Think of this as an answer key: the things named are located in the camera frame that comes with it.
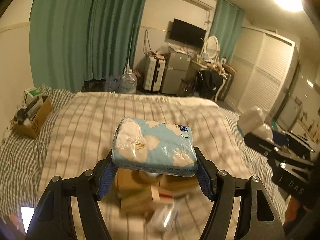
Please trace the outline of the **clear plastic jar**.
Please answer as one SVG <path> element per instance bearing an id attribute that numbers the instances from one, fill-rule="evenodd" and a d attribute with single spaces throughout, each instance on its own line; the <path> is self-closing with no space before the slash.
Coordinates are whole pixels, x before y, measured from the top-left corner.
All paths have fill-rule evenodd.
<path id="1" fill-rule="evenodd" d="M 254 106 L 242 113 L 237 122 L 238 130 L 242 135 L 253 133 L 266 141 L 273 141 L 273 133 L 270 126 L 265 123 L 265 115 L 260 107 Z"/>

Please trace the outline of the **blue tissue pack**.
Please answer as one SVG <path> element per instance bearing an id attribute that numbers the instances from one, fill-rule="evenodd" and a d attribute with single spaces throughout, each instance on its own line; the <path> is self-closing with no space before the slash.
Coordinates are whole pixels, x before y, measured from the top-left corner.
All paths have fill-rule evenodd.
<path id="1" fill-rule="evenodd" d="M 183 125 L 123 118 L 114 135 L 112 161 L 121 168 L 192 177 L 197 171 L 192 130 Z"/>

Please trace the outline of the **glowing smartphone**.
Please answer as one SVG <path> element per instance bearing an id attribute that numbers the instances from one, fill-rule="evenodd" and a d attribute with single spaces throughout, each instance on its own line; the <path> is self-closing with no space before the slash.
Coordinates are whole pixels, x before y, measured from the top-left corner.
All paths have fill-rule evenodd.
<path id="1" fill-rule="evenodd" d="M 28 206 L 21 207 L 22 224 L 23 224 L 25 233 L 27 233 L 28 231 L 34 211 L 35 209 L 33 207 L 28 207 Z"/>

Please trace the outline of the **checkered green bed sheet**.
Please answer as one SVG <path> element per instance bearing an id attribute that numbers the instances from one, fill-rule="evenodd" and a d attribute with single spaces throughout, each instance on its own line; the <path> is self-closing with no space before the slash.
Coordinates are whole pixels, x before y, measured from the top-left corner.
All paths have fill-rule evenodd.
<path id="1" fill-rule="evenodd" d="M 75 96 L 64 89 L 41 86 L 49 97 L 52 113 L 46 118 L 36 139 L 11 130 L 1 144 L 1 217 L 19 215 L 21 206 L 37 202 L 41 174 L 50 142 L 50 136 L 59 111 Z"/>

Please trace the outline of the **plaid beige blanket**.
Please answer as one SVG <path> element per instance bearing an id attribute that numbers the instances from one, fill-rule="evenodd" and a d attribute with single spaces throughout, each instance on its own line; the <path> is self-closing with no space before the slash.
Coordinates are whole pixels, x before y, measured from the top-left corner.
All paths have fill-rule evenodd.
<path id="1" fill-rule="evenodd" d="M 171 142 L 180 142 L 185 138 L 180 127 L 187 126 L 194 145 L 218 168 L 235 177 L 258 176 L 284 218 L 286 203 L 272 183 L 272 170 L 265 157 L 244 144 L 237 127 L 239 115 L 199 98 L 77 94 L 53 122 L 38 192 L 43 193 L 53 176 L 76 177 L 105 158 L 123 118 L 129 118 L 129 125 L 120 134 L 122 159 L 139 164 L 159 161 L 158 149 L 166 147 L 173 167 L 187 167 L 191 163 L 187 151 L 163 140 L 168 136 Z"/>

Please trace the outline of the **large open cardboard box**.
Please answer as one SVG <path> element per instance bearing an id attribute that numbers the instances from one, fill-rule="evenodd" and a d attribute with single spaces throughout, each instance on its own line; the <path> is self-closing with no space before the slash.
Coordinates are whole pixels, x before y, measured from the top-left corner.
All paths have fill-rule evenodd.
<path id="1" fill-rule="evenodd" d="M 172 205 L 175 199 L 193 192 L 198 185 L 195 176 L 157 174 L 152 177 L 124 168 L 118 169 L 115 177 L 121 212 L 138 215 Z"/>

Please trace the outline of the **small cardboard box with items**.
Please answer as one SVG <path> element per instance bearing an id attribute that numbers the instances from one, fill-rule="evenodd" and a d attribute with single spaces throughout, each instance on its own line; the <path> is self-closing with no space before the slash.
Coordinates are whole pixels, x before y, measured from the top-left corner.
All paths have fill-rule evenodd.
<path id="1" fill-rule="evenodd" d="M 26 89 L 11 121 L 13 130 L 18 135 L 36 139 L 51 112 L 52 104 L 44 88 Z"/>

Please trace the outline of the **white louvered wardrobe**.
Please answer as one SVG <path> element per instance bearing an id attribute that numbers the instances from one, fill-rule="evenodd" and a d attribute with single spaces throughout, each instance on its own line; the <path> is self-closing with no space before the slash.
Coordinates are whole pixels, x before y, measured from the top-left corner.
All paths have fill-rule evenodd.
<path id="1" fill-rule="evenodd" d="M 230 62 L 235 74 L 225 102 L 238 113 L 253 106 L 274 110 L 297 60 L 293 40 L 264 29 L 242 27 Z"/>

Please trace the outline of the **chair with black jacket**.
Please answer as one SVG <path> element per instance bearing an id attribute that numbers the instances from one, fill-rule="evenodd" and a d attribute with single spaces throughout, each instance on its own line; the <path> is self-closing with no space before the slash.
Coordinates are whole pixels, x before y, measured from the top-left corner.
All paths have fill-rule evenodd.
<path id="1" fill-rule="evenodd" d="M 224 101 L 234 80 L 227 72 L 220 75 L 214 70 L 197 71 L 181 80 L 177 96 L 198 96 L 212 101 Z"/>

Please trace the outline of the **white oval mirror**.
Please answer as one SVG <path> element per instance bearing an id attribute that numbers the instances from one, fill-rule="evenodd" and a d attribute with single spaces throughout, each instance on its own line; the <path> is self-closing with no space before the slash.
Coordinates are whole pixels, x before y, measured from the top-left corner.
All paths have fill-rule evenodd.
<path id="1" fill-rule="evenodd" d="M 216 36 L 210 36 L 204 42 L 202 50 L 201 50 L 201 57 L 204 60 L 213 60 L 217 57 L 220 52 L 220 44 Z"/>

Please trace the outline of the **large water jug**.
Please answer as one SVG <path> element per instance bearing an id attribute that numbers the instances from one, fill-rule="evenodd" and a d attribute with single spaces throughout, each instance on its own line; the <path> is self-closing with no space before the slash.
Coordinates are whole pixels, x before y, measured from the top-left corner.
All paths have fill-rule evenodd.
<path id="1" fill-rule="evenodd" d="M 119 93 L 135 94 L 137 90 L 137 78 L 133 70 L 128 67 L 120 79 Z"/>

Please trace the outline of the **silver mini fridge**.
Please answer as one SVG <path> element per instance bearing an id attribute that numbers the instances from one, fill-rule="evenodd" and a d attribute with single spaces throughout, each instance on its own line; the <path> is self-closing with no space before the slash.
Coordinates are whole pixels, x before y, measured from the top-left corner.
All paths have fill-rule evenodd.
<path id="1" fill-rule="evenodd" d="M 165 59 L 166 64 L 161 84 L 161 93 L 174 95 L 178 92 L 181 80 L 187 74 L 190 56 L 170 50 L 166 54 Z"/>

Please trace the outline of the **green curtain right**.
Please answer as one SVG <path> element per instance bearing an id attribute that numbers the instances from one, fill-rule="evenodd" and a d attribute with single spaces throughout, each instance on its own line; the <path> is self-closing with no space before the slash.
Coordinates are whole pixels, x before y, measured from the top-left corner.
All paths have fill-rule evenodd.
<path id="1" fill-rule="evenodd" d="M 217 0 L 210 36 L 215 36 L 220 45 L 219 58 L 231 62 L 235 45 L 240 37 L 245 11 L 230 0 Z"/>

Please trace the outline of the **green curtain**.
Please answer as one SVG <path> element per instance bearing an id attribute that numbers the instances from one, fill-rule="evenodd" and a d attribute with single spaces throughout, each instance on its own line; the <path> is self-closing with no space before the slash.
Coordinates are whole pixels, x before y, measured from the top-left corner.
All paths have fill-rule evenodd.
<path id="1" fill-rule="evenodd" d="M 217 0 L 210 36 L 215 36 L 220 45 L 219 58 L 231 62 L 235 45 L 240 37 L 245 11 L 230 0 Z"/>
<path id="2" fill-rule="evenodd" d="M 145 0 L 33 0 L 30 65 L 36 86 L 78 92 L 132 67 Z"/>

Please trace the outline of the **white suitcase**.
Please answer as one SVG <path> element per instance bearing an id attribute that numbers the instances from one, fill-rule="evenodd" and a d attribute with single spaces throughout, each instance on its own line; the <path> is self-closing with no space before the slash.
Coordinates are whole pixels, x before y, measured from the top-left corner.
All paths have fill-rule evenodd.
<path id="1" fill-rule="evenodd" d="M 144 69 L 143 88 L 150 92 L 158 92 L 161 87 L 165 68 L 165 58 L 162 55 L 147 56 Z"/>

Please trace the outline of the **green curtain left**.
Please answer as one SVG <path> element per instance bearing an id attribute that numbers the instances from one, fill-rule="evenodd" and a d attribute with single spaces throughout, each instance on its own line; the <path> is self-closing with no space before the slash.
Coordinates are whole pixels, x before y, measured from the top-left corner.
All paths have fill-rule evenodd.
<path id="1" fill-rule="evenodd" d="M 33 0 L 30 65 L 36 86 L 78 92 L 132 67 L 145 0 Z"/>

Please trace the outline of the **black wall television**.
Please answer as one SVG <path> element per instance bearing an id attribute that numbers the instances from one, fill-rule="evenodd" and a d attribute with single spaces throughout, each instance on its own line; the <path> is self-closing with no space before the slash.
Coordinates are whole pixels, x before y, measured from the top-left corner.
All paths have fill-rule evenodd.
<path id="1" fill-rule="evenodd" d="M 196 48 L 202 48 L 205 35 L 205 29 L 176 18 L 174 19 L 171 30 L 169 31 L 169 39 L 182 42 Z"/>

